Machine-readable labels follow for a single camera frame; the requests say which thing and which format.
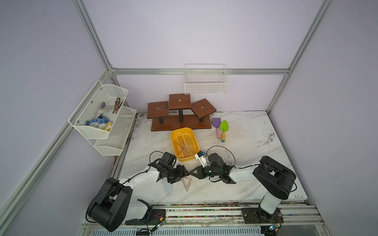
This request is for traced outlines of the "yellow plastic storage box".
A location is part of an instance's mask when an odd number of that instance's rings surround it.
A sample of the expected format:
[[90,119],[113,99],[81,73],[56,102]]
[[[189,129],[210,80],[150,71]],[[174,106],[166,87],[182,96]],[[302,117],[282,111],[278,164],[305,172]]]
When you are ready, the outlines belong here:
[[200,152],[198,142],[192,129],[185,127],[176,129],[170,135],[174,154],[181,162],[195,159]]

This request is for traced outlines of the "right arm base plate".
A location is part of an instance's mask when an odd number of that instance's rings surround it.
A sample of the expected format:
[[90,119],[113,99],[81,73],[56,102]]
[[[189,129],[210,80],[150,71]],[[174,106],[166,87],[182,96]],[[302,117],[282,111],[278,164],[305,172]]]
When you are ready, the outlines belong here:
[[283,217],[279,208],[274,213],[267,213],[260,207],[242,208],[242,216],[246,224],[283,223]]

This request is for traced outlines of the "small pink set square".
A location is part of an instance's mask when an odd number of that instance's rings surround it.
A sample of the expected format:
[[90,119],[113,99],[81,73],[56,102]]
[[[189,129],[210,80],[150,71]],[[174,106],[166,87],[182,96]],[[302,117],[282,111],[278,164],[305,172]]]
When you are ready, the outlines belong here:
[[181,179],[181,181],[183,183],[185,190],[188,192],[190,185],[191,185],[191,182],[192,182],[192,178],[191,177],[184,177],[184,178]]

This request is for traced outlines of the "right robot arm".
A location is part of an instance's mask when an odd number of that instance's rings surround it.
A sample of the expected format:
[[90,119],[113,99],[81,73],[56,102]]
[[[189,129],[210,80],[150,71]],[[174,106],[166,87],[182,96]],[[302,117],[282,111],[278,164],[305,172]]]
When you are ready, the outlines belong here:
[[267,190],[262,199],[259,210],[272,217],[283,200],[288,199],[290,193],[297,187],[297,175],[288,167],[282,165],[269,156],[263,156],[258,164],[245,167],[227,165],[216,153],[199,158],[202,165],[190,171],[190,175],[202,180],[218,177],[225,184],[237,184],[246,181],[259,181]]

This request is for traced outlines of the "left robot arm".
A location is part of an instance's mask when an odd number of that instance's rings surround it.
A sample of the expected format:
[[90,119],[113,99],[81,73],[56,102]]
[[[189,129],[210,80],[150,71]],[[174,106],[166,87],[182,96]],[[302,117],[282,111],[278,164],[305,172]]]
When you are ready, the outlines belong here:
[[161,158],[149,161],[141,172],[117,180],[108,178],[86,210],[86,221],[98,223],[108,232],[115,231],[123,222],[142,221],[148,224],[153,219],[153,206],[143,199],[132,201],[133,193],[166,179],[169,184],[189,176],[183,165],[177,165],[177,157],[164,152]]

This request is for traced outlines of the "blue clear protractor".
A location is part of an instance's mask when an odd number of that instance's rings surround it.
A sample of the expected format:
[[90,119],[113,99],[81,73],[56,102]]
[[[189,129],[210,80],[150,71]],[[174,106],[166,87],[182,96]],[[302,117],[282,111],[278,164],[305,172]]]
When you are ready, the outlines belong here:
[[173,191],[173,184],[169,183],[167,180],[162,180],[161,184],[164,189],[165,195],[169,196]]

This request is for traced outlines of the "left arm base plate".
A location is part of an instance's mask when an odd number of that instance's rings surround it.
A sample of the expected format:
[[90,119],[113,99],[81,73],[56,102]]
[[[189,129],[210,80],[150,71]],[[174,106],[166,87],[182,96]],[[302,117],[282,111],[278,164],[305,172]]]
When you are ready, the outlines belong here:
[[165,209],[147,210],[146,214],[141,219],[131,219],[125,222],[125,225],[136,226],[155,226],[161,223],[166,218]]

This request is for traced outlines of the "long pink stencil ruler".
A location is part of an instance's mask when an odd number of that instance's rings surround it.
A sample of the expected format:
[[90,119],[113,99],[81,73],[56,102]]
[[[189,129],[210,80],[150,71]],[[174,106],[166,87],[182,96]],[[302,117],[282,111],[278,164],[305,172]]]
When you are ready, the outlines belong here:
[[189,135],[181,135],[178,137],[180,147],[180,157],[190,157],[195,155],[194,144]]

